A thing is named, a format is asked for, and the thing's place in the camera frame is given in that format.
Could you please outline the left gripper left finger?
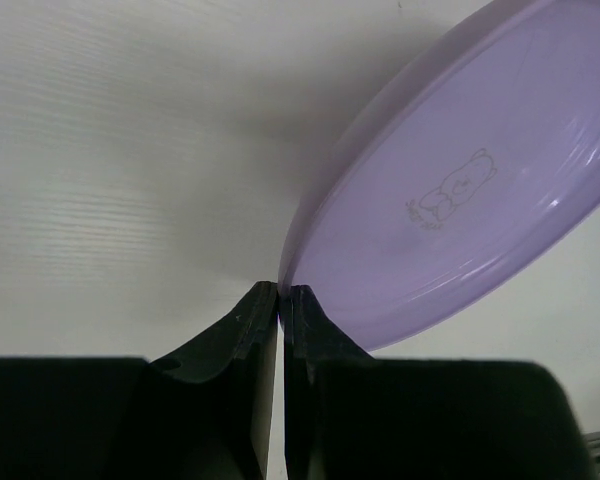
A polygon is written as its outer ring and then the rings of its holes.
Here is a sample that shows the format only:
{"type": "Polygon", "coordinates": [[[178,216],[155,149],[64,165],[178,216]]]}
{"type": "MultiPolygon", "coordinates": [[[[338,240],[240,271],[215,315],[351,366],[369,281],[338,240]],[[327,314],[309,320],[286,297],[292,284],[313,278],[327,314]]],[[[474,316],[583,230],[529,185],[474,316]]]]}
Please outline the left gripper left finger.
{"type": "Polygon", "coordinates": [[[278,294],[258,282],[223,318],[142,372],[116,439],[117,479],[263,479],[278,294]]]}

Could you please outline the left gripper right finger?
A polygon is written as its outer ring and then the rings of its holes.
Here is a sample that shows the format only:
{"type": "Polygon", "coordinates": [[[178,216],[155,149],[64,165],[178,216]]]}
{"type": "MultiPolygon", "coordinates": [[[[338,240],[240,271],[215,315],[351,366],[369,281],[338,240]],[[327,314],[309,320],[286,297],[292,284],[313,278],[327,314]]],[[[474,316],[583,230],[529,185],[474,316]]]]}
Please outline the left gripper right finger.
{"type": "Polygon", "coordinates": [[[280,314],[289,478],[479,478],[452,390],[463,363],[376,359],[308,286],[291,288],[280,314]]]}

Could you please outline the purple plate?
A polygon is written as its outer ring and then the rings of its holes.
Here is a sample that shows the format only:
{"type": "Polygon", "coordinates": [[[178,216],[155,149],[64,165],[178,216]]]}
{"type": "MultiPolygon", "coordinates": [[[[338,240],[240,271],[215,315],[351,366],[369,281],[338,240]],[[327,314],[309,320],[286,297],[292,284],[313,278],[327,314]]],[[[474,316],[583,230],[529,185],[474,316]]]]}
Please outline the purple plate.
{"type": "Polygon", "coordinates": [[[455,315],[600,205],[600,1],[493,1],[403,68],[303,195],[278,288],[367,350],[455,315]]]}

